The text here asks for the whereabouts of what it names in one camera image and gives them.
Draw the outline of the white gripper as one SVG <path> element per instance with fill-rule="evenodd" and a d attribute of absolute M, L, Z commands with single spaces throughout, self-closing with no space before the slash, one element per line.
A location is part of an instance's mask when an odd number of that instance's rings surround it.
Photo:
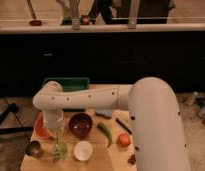
<path fill-rule="evenodd" d="M 62 110 L 44 110 L 43 123 L 49 134 L 57 139 L 64 132 L 65 118 Z"/>

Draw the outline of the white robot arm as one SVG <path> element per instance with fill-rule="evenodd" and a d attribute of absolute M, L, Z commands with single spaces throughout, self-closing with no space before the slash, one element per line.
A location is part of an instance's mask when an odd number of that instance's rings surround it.
<path fill-rule="evenodd" d="M 50 127 L 63 109 L 126 110 L 132 120 L 132 137 L 138 171 L 191 171 L 178 101 L 172 88 L 156 77 L 133 85 L 95 85 L 65 92 L 60 83 L 46 83 L 33 97 Z"/>

